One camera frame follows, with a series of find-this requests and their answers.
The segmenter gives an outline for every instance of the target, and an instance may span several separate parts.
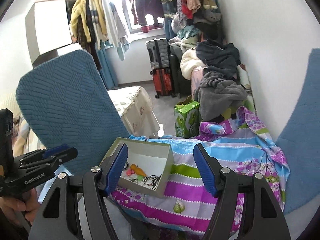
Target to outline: human hand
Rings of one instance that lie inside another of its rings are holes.
[[[16,224],[17,226],[22,226],[21,222],[17,219],[14,211],[26,211],[26,220],[31,224],[36,217],[36,213],[40,207],[38,202],[36,189],[33,188],[30,190],[30,198],[24,203],[21,200],[18,200],[13,197],[0,197],[0,208],[6,218]]]

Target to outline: cardboard box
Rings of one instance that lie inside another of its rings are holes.
[[[105,158],[113,155],[119,143],[125,143],[128,146],[127,162],[129,163],[129,166],[131,164],[136,164],[147,174],[147,176],[161,175],[161,178],[158,185],[153,190],[121,177],[118,185],[142,194],[162,198],[173,164],[173,154],[170,144],[118,137],[108,150]]]
[[[190,138],[199,134],[199,106],[189,96],[174,107],[176,136]]]

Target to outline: white fluffy blanket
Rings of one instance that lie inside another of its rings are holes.
[[[191,79],[191,73],[196,67],[206,67],[206,65],[196,56],[196,49],[188,49],[182,55],[180,69],[185,79]]]

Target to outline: orange toy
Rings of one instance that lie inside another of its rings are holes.
[[[133,170],[137,175],[141,175],[143,177],[147,176],[144,173],[144,171],[141,168],[139,168],[137,165],[135,165],[135,164],[131,164],[130,169]]]

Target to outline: striped fabric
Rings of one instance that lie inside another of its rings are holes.
[[[139,194],[121,187],[117,187],[111,198],[131,216],[157,226],[202,236],[209,225],[217,199],[206,191],[193,159],[193,147],[201,142],[208,154],[216,157],[222,166],[245,175],[258,171],[264,174],[283,209],[285,183],[290,171],[281,149],[276,147],[257,116],[243,106],[237,110],[237,120],[229,120],[229,124],[233,131],[214,142],[132,136],[132,139],[137,140],[170,143],[174,165],[164,198]],[[231,233],[240,227],[243,202],[244,194],[238,194]],[[179,209],[182,212],[174,209],[177,204],[183,207]]]

